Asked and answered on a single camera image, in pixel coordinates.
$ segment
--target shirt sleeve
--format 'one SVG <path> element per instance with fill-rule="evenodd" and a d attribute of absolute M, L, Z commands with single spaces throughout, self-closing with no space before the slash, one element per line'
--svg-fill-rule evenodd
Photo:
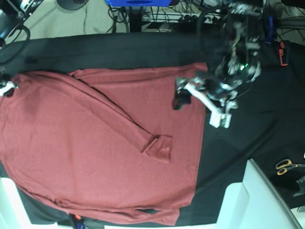
<path fill-rule="evenodd" d="M 169 163 L 171 136 L 150 134 L 135 123 L 118 105 L 87 84 L 58 73 L 31 72 L 22 75 L 22 78 L 24 81 L 30 79 L 70 99 L 98 121 L 107 125 L 143 155 Z"/>

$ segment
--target scissors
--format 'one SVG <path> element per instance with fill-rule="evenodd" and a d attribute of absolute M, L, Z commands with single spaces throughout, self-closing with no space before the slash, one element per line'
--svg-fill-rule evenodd
<path fill-rule="evenodd" d="M 294 163 L 292 163 L 291 160 L 285 159 L 285 160 L 279 162 L 278 164 L 276 164 L 276 169 L 277 169 L 276 174 L 278 176 L 281 176 L 281 175 L 285 174 L 286 172 L 288 172 L 289 170 L 294 169 L 294 168 L 299 168 L 299 167 L 305 167 L 305 164 L 294 164 Z"/>

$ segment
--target black cable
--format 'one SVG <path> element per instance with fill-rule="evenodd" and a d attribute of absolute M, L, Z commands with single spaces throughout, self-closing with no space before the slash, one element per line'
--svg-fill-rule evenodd
<path fill-rule="evenodd" d="M 278 26 L 280 29 L 302 29 L 302 28 L 305 28 L 305 24 L 304 25 L 302 25 L 302 24 L 299 24 L 299 25 L 292 25 L 292 24 L 287 24 L 287 25 L 285 25 L 285 24 L 280 24 L 279 26 Z"/>
<path fill-rule="evenodd" d="M 128 24 L 128 21 L 125 20 L 125 27 L 126 27 L 126 32 L 130 32 L 129 30 L 129 24 Z"/>
<path fill-rule="evenodd" d="M 183 0 L 183 1 L 184 1 L 184 3 L 185 3 L 185 9 L 184 9 L 184 7 L 183 7 L 183 12 L 184 12 L 184 13 L 189 13 L 189 11 L 188 11 L 187 0 Z"/>
<path fill-rule="evenodd" d="M 289 33 L 289 32 L 292 32 L 292 31 L 295 31 L 295 30 L 296 30 L 296 29 L 290 29 L 290 30 L 285 31 L 285 32 L 282 30 L 281 36 L 282 36 L 282 35 L 285 35 L 286 33 Z"/>
<path fill-rule="evenodd" d="M 14 42 L 18 39 L 18 37 L 20 36 L 20 34 L 21 34 L 21 32 L 22 32 L 22 27 L 20 27 L 20 29 L 18 29 L 18 30 L 19 30 L 19 33 L 17 34 L 17 36 L 11 41 L 11 43 L 9 43 L 8 45 L 3 46 L 3 47 L 0 49 L 0 53 L 3 52 L 7 47 L 10 46 L 10 44 L 14 43 Z"/>
<path fill-rule="evenodd" d="M 195 2 L 193 2 L 192 1 L 192 3 L 193 3 L 193 5 L 198 9 L 198 10 L 200 10 L 200 11 L 206 11 L 206 10 L 208 10 L 208 9 L 211 9 L 211 7 L 208 7 L 208 6 L 206 6 L 206 5 L 198 5 L 197 3 L 195 3 Z"/>
<path fill-rule="evenodd" d="M 279 19 L 279 21 L 286 21 L 286 20 L 295 19 L 295 18 L 305 18 L 305 17 L 304 16 L 295 16 L 295 17 Z"/>
<path fill-rule="evenodd" d="M 25 26 L 25 25 L 22 25 L 21 27 L 22 30 L 25 31 L 25 33 L 27 34 L 27 38 L 26 40 L 23 42 L 21 48 L 12 56 L 10 57 L 9 59 L 7 59 L 6 61 L 4 62 L 0 62 L 0 66 L 1 65 L 6 65 L 7 63 L 11 62 L 13 59 L 15 59 L 18 55 L 20 55 L 20 53 L 25 49 L 25 47 L 28 45 L 29 43 L 29 40 L 30 40 L 30 37 L 31 37 L 31 32 L 30 30 Z"/>
<path fill-rule="evenodd" d="M 195 11 L 193 11 L 193 9 L 192 9 L 192 4 L 193 3 L 191 1 L 188 1 L 188 0 L 184 0 L 184 2 L 187 5 L 186 6 L 186 13 L 188 13 L 188 14 L 195 13 Z"/>
<path fill-rule="evenodd" d="M 283 38 L 281 37 L 280 34 L 278 34 L 277 32 L 275 32 L 277 34 L 277 36 L 281 39 L 281 41 L 283 40 Z"/>
<path fill-rule="evenodd" d="M 117 20 L 118 20 L 118 16 L 114 16 L 113 27 L 112 27 L 112 33 L 116 33 L 116 27 L 117 27 L 116 21 L 117 21 Z"/>
<path fill-rule="evenodd" d="M 84 27 L 83 27 L 83 29 L 84 29 L 84 34 L 86 35 L 86 22 L 87 22 L 87 16 L 88 16 L 88 7 L 87 7 L 87 5 L 85 5 L 85 14 L 86 14 L 86 16 L 85 16 L 85 19 L 84 19 Z"/>
<path fill-rule="evenodd" d="M 204 51 L 204 48 L 203 48 L 203 44 L 202 44 L 202 33 L 201 33 L 201 29 L 202 29 L 202 25 L 205 21 L 205 17 L 207 14 L 209 13 L 214 13 L 216 10 L 220 9 L 221 6 L 215 6 L 215 7 L 212 7 L 210 9 L 207 9 L 206 11 L 202 12 L 200 14 L 200 16 L 198 17 L 198 22 L 197 22 L 197 26 L 196 26 L 196 33 L 197 33 L 197 39 L 198 39 L 198 42 L 199 42 L 199 47 L 200 47 L 200 50 L 202 52 L 205 52 Z"/>
<path fill-rule="evenodd" d="M 168 18 L 168 20 L 165 20 L 164 22 L 168 22 L 168 24 L 170 25 L 170 28 L 173 30 L 173 28 L 172 28 L 172 25 L 171 25 L 171 23 L 170 23 L 170 17 L 168 16 L 168 14 L 164 11 L 164 7 L 162 7 L 161 8 L 162 9 L 162 11 L 163 11 L 163 13 L 167 16 L 167 18 Z"/>
<path fill-rule="evenodd" d="M 125 12 L 123 12 L 123 8 L 112 8 L 110 5 L 108 5 L 109 6 L 109 9 L 108 9 L 108 15 L 109 15 L 109 17 L 112 19 L 112 20 L 114 20 L 114 21 L 116 21 L 117 23 L 124 23 L 125 22 L 125 20 L 127 19 L 127 13 Z M 112 13 L 115 13 L 115 12 L 119 12 L 119 14 L 121 14 L 122 15 L 122 20 L 121 21 L 119 21 L 119 20 L 115 20 L 115 18 L 114 18 L 114 16 L 112 16 L 111 14 L 110 14 L 110 12 L 112 12 Z"/>
<path fill-rule="evenodd" d="M 180 13 L 181 16 L 182 16 L 182 18 L 184 19 L 184 15 L 183 15 L 181 12 L 179 12 L 178 10 L 176 10 L 176 9 L 174 9 L 174 8 L 172 8 L 172 7 L 167 7 L 167 8 L 170 8 L 170 9 L 172 9 L 173 11 L 175 11 L 175 12 L 177 12 L 177 13 Z"/>
<path fill-rule="evenodd" d="M 160 9 L 160 7 L 158 6 L 158 9 L 157 9 L 157 15 L 156 15 L 156 20 L 158 20 L 159 9 Z"/>
<path fill-rule="evenodd" d="M 301 37 L 302 37 L 302 39 L 303 39 L 303 41 L 304 41 L 304 36 L 303 36 L 302 33 L 300 32 L 300 30 L 296 30 L 296 31 L 299 32 L 299 34 L 301 35 Z"/>
<path fill-rule="evenodd" d="M 153 8 L 152 8 L 152 7 L 151 7 L 151 12 L 152 12 L 152 20 L 153 20 L 153 22 L 156 22 L 155 19 L 154 19 Z"/>
<path fill-rule="evenodd" d="M 296 7 L 300 12 L 301 12 L 301 14 L 303 14 L 304 16 L 305 16 L 305 13 L 303 13 L 301 10 L 300 10 L 300 8 L 298 8 L 298 7 Z"/>
<path fill-rule="evenodd" d="M 241 93 L 241 94 L 239 94 L 239 95 L 237 95 L 237 97 L 236 97 L 236 99 L 237 98 L 239 98 L 240 96 L 242 96 L 242 95 L 244 95 L 244 94 L 246 94 L 248 91 L 250 91 L 251 90 L 251 88 L 252 88 L 252 83 L 250 84 L 250 87 L 247 89 L 247 90 L 245 90 L 243 93 Z"/>
<path fill-rule="evenodd" d="M 276 3 L 276 4 L 273 6 L 275 18 L 277 18 L 277 15 L 276 15 L 276 7 L 277 7 L 279 4 L 282 4 L 282 2 L 280 1 L 280 2 Z"/>
<path fill-rule="evenodd" d="M 284 30 L 305 30 L 305 28 L 281 28 L 281 29 L 284 29 Z"/>
<path fill-rule="evenodd" d="M 151 7 L 151 12 L 152 12 L 152 20 L 153 20 L 153 22 L 156 22 L 156 21 L 154 20 L 153 8 L 152 8 L 152 7 Z"/>
<path fill-rule="evenodd" d="M 107 30 L 106 33 L 109 33 L 109 31 L 110 31 L 112 28 L 113 28 L 113 26 L 111 26 L 111 27 Z"/>

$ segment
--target wire bundle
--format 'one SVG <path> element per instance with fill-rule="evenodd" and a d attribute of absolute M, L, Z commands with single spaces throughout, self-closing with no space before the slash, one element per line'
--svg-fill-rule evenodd
<path fill-rule="evenodd" d="M 283 4 L 282 2 L 278 2 L 277 4 L 275 4 L 274 5 L 274 10 L 276 10 L 276 7 L 279 5 L 279 4 Z M 285 19 L 281 19 L 280 21 L 287 21 L 287 20 L 291 20 L 291 19 L 297 19 L 297 18 L 299 18 L 300 19 L 300 21 L 302 21 L 302 18 L 304 18 L 304 20 L 305 20 L 305 14 L 298 8 L 298 7 L 295 7 L 298 11 L 300 11 L 301 12 L 301 14 L 303 15 L 303 16 L 295 16 L 295 17 L 289 17 L 289 18 L 285 18 Z M 300 34 L 300 36 L 302 37 L 302 40 L 303 41 L 305 41 L 305 37 L 303 36 L 303 34 L 301 33 L 301 31 L 300 30 L 305 30 L 305 28 L 285 28 L 285 29 L 288 29 L 288 31 L 283 31 L 283 29 L 281 29 L 281 31 L 282 31 L 282 33 L 281 34 L 279 34 L 278 32 L 275 32 L 276 34 L 277 34 L 277 36 L 281 39 L 281 40 L 283 40 L 283 37 L 282 36 L 285 36 L 285 34 L 287 34 L 287 33 L 289 33 L 289 32 L 292 32 L 292 31 L 298 31 L 298 33 Z"/>
<path fill-rule="evenodd" d="M 179 5 L 175 5 L 175 6 L 168 6 L 168 7 L 161 7 L 161 10 L 163 11 L 163 14 L 165 15 L 165 17 L 167 17 L 167 20 L 164 20 L 163 22 L 168 22 L 169 23 L 169 26 L 170 28 L 172 29 L 172 24 L 170 23 L 170 21 L 181 21 L 181 20 L 184 20 L 185 19 L 185 16 L 182 14 L 183 13 L 187 13 L 187 14 L 190 14 L 192 16 L 192 13 L 195 13 L 194 10 L 192 9 L 192 1 L 190 0 L 183 0 L 183 2 L 185 3 L 185 7 L 182 7 L 182 9 L 177 9 L 177 6 Z M 157 15 L 156 15 L 156 18 L 154 17 L 154 15 L 152 14 L 152 20 L 153 22 L 157 22 L 157 19 L 158 19 L 158 15 L 159 15 L 159 10 L 160 10 L 160 7 L 157 8 Z M 181 15 L 181 19 L 170 19 L 169 15 L 170 13 L 172 12 L 166 12 L 166 10 L 172 10 L 174 12 L 177 12 Z"/>
<path fill-rule="evenodd" d="M 17 38 L 20 36 L 22 30 L 25 31 L 25 33 L 27 34 L 26 40 L 23 42 L 22 46 L 18 49 L 18 51 L 14 55 L 12 55 L 6 61 L 0 62 L 0 66 L 4 66 L 4 65 L 8 64 L 9 62 L 11 62 L 12 60 L 14 60 L 28 45 L 30 36 L 31 36 L 30 30 L 25 25 L 21 25 L 18 28 L 18 30 L 20 30 L 20 31 L 17 34 L 17 36 L 14 38 L 14 40 L 11 43 L 9 43 L 8 45 L 4 46 L 2 49 L 0 49 L 0 53 L 2 53 L 5 49 L 7 49 L 12 43 L 14 43 L 17 40 Z"/>
<path fill-rule="evenodd" d="M 108 5 L 108 7 L 109 7 L 108 15 L 113 20 L 113 25 L 107 30 L 106 33 L 109 33 L 111 29 L 112 29 L 112 31 L 115 31 L 117 23 L 125 23 L 126 32 L 129 32 L 129 24 L 127 21 L 127 12 L 126 12 L 125 8 L 123 8 L 123 7 L 114 8 L 111 5 Z"/>

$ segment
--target white clamp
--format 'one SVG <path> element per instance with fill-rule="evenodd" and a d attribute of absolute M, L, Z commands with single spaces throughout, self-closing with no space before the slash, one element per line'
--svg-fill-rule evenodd
<path fill-rule="evenodd" d="M 2 88 L 0 88 L 0 96 L 4 96 L 4 94 L 6 92 L 8 92 L 10 89 L 12 88 L 17 88 L 17 85 L 14 84 L 12 81 L 7 81 L 5 83 L 5 86 L 3 86 Z"/>
<path fill-rule="evenodd" d="M 237 108 L 236 101 L 228 101 L 226 103 L 224 113 L 223 109 L 217 107 L 205 93 L 199 92 L 194 84 L 188 83 L 185 85 L 184 89 L 187 90 L 192 96 L 199 99 L 211 111 L 211 118 L 209 122 L 210 125 L 214 126 L 215 128 L 220 126 L 228 128 L 230 126 L 232 115 L 229 113 L 229 110 Z"/>

